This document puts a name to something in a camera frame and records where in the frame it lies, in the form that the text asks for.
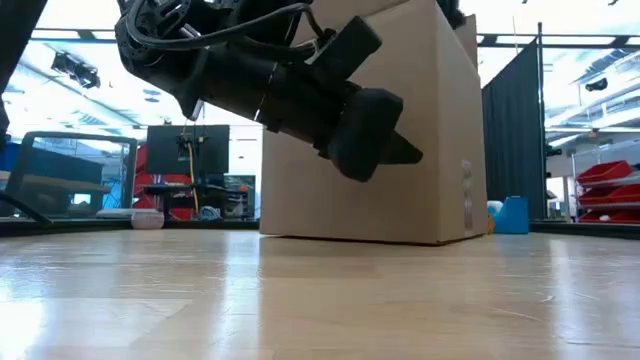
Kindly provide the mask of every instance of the black pole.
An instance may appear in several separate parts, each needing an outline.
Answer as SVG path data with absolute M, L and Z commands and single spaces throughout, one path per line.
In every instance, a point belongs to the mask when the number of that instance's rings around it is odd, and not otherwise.
M 0 95 L 4 93 L 24 48 L 29 42 L 31 32 L 36 27 L 47 0 L 0 0 Z M 4 150 L 5 135 L 9 127 L 9 118 L 0 109 L 0 152 Z
M 545 137 L 545 106 L 544 106 L 544 61 L 543 61 L 543 44 L 542 44 L 542 23 L 538 23 L 538 96 L 540 111 L 540 141 L 542 142 L 542 190 L 543 193 L 543 210 L 542 216 L 547 218 L 547 141 Z

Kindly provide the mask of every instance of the white object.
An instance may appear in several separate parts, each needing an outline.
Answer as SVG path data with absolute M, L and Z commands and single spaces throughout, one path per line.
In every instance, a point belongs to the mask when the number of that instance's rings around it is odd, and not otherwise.
M 156 210 L 134 211 L 131 225 L 136 230 L 159 230 L 164 226 L 164 215 Z
M 154 209 L 103 209 L 98 211 L 98 219 L 131 219 L 133 213 L 156 213 Z
M 487 209 L 494 210 L 495 214 L 499 214 L 504 204 L 502 201 L 487 201 Z

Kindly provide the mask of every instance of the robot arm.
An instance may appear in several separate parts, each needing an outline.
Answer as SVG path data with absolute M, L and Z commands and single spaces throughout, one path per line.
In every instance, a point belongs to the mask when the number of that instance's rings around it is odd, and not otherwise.
M 381 41 L 355 17 L 323 30 L 312 0 L 120 0 L 116 38 L 125 68 L 172 94 L 195 120 L 202 101 L 311 144 L 346 177 L 422 152 L 394 128 L 402 99 L 348 78 Z M 318 36 L 290 47 L 302 14 Z

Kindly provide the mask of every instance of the brown cardboard box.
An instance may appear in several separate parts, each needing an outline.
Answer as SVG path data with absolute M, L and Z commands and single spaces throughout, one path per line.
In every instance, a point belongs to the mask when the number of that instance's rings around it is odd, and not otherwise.
M 327 18 L 317 13 L 319 20 Z M 339 14 L 336 24 L 356 15 Z M 383 46 L 352 80 L 404 99 L 397 130 L 424 152 L 423 160 L 380 166 L 362 184 L 342 177 L 311 146 L 265 132 L 260 231 L 425 244 L 486 233 L 482 104 L 474 62 L 433 0 L 385 7 L 366 20 Z

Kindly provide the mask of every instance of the black curtain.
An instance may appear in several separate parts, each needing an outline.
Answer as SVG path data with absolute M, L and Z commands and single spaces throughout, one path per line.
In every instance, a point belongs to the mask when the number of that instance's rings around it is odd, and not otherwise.
M 534 41 L 482 89 L 489 200 L 526 197 L 532 220 L 544 219 L 546 209 L 538 74 Z

